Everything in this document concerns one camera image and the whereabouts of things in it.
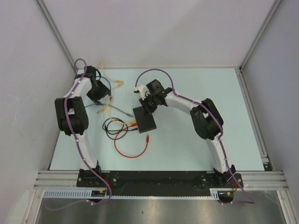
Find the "black network switch box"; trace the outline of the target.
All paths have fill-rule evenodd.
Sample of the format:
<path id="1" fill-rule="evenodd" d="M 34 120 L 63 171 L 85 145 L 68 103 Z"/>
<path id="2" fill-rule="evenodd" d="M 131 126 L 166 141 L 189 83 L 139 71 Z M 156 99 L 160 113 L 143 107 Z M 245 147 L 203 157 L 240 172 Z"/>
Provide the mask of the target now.
<path id="1" fill-rule="evenodd" d="M 139 133 L 149 132 L 157 128 L 153 115 L 145 114 L 142 106 L 134 108 L 133 113 Z"/>

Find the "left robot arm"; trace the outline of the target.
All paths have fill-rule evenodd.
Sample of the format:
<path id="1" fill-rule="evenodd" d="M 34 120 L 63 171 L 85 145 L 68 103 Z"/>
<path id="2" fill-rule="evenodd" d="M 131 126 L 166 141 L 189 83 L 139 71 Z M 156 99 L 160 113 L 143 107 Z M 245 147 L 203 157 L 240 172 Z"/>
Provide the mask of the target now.
<path id="1" fill-rule="evenodd" d="M 81 159 L 81 170 L 90 170 L 87 181 L 92 186 L 99 186 L 103 182 L 103 174 L 96 171 L 99 168 L 98 160 L 92 151 L 87 136 L 89 118 L 85 108 L 84 99 L 99 104 L 106 96 L 111 96 L 111 90 L 103 84 L 100 78 L 100 71 L 89 65 L 84 68 L 83 73 L 77 74 L 74 83 L 67 94 L 62 98 L 55 99 L 55 109 L 59 130 L 71 137 L 77 147 Z"/>

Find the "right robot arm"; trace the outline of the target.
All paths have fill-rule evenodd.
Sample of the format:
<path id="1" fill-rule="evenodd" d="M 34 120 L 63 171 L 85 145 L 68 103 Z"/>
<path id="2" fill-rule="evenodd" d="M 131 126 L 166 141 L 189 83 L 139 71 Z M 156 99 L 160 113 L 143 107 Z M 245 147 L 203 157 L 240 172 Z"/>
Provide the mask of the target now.
<path id="1" fill-rule="evenodd" d="M 223 141 L 224 121 L 215 104 L 209 98 L 198 102 L 178 94 L 174 88 L 164 88 L 158 80 L 146 85 L 136 85 L 140 103 L 145 113 L 153 113 L 159 105 L 172 107 L 191 116 L 196 134 L 206 140 L 214 159 L 215 181 L 220 187 L 227 187 L 233 180 L 235 167 L 231 163 Z"/>

